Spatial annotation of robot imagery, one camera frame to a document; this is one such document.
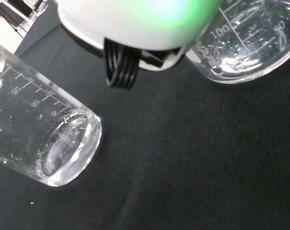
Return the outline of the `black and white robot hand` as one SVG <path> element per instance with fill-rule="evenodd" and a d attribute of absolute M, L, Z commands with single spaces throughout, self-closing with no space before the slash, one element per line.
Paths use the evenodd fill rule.
<path fill-rule="evenodd" d="M 140 69 L 174 67 L 204 34 L 220 0 L 57 0 L 68 34 L 100 52 L 106 84 L 130 89 Z"/>

